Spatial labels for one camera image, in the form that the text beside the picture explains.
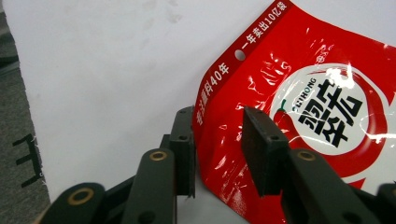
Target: red and white package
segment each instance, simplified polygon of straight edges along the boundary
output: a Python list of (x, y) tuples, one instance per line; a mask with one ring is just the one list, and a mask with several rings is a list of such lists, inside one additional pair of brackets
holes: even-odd
[(275, 1), (205, 73), (193, 114), (207, 187), (250, 223), (285, 223), (261, 198), (241, 149), (243, 108), (269, 114), (290, 147), (321, 153), (344, 181), (376, 193), (396, 180), (396, 48)]

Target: plastic packaging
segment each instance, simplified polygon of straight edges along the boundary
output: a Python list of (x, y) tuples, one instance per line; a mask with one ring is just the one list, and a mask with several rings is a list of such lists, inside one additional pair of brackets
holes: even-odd
[(396, 178), (396, 48), (275, 1), (207, 70), (193, 117), (202, 179), (250, 223), (285, 223), (260, 198), (242, 154), (245, 105), (269, 114), (291, 148), (321, 153), (375, 193)]

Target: gray carpet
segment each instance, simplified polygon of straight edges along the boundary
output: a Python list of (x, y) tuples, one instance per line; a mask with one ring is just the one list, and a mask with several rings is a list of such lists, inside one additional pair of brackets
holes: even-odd
[(49, 206), (50, 199), (9, 32), (0, 34), (0, 50), (0, 223), (32, 223)]

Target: red package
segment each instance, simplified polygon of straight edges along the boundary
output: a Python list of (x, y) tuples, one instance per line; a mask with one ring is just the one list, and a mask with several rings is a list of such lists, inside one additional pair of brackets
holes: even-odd
[(373, 193), (393, 183), (390, 71), (396, 48), (275, 1), (202, 80), (192, 125), (203, 181), (251, 223), (286, 222), (280, 197), (259, 197), (242, 154), (249, 105), (270, 115), (291, 148), (321, 153), (347, 183)]

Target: white surface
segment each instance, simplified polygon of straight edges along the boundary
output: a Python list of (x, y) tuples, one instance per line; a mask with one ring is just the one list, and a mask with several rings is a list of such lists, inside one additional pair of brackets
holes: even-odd
[[(294, 2), (396, 46), (394, 1)], [(194, 104), (206, 69), (270, 3), (5, 0), (50, 198), (80, 182), (110, 188), (134, 175), (175, 113)], [(197, 199), (179, 201), (180, 223), (245, 222), (198, 189)]]

